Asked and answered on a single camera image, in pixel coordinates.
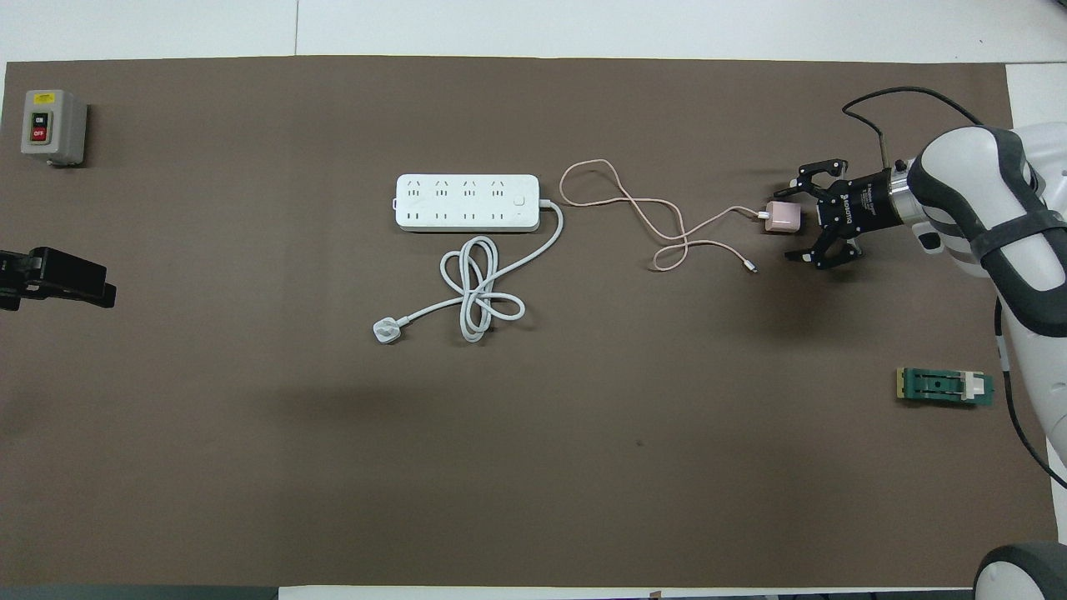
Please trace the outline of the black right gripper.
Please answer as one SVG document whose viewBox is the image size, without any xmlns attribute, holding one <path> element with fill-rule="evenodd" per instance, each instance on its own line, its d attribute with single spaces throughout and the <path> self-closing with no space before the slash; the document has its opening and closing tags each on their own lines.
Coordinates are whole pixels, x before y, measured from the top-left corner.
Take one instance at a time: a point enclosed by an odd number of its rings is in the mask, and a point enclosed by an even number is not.
<svg viewBox="0 0 1067 600">
<path fill-rule="evenodd" d="M 904 220 L 892 201 L 892 171 L 844 181 L 849 163 L 831 158 L 798 167 L 796 178 L 789 183 L 789 195 L 805 193 L 822 201 L 822 232 L 808 249 L 787 251 L 786 260 L 810 263 L 817 270 L 828 270 L 858 260 L 864 255 L 856 239 L 880 228 L 899 227 Z M 834 181 L 821 187 L 815 176 L 830 175 Z"/>
</svg>

